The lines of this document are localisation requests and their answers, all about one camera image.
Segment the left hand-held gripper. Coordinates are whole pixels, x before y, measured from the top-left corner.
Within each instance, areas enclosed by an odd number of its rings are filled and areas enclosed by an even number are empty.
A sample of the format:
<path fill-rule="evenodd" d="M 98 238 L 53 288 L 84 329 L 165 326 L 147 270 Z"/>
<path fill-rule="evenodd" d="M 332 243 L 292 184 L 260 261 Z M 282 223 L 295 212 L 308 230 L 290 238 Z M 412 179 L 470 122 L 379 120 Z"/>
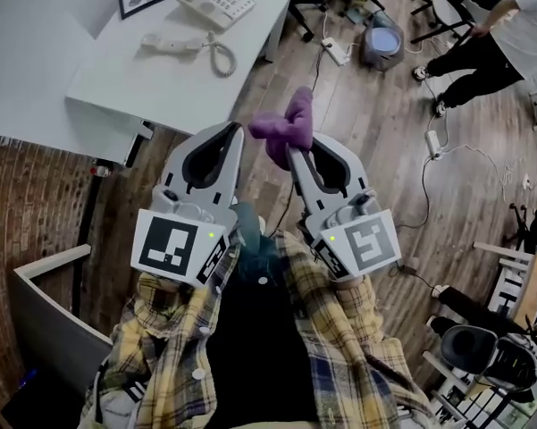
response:
<path fill-rule="evenodd" d="M 193 288 L 210 282 L 238 220 L 232 207 L 244 138 L 240 123 L 223 122 L 171 152 L 163 184 L 138 211 L 133 268 Z"/>

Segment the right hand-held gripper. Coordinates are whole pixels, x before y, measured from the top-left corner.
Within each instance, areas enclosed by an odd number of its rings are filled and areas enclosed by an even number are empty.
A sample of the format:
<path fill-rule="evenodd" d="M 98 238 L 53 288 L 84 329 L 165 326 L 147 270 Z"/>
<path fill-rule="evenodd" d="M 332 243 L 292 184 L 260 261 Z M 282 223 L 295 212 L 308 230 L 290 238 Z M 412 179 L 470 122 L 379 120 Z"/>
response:
<path fill-rule="evenodd" d="M 353 280 L 401 259 L 391 211 L 380 209 L 375 191 L 365 189 L 367 175 L 353 152 L 321 132 L 314 134 L 309 150 L 287 150 L 308 215 L 310 248 L 327 265 L 333 280 Z M 360 191 L 340 207 L 340 195 Z"/>

